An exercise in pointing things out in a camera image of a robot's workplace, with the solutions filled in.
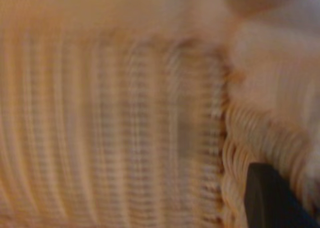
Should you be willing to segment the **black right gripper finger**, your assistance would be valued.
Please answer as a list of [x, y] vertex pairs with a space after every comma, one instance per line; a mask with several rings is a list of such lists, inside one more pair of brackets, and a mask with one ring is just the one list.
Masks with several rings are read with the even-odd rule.
[[269, 164], [250, 163], [244, 208], [249, 228], [318, 228], [289, 184]]

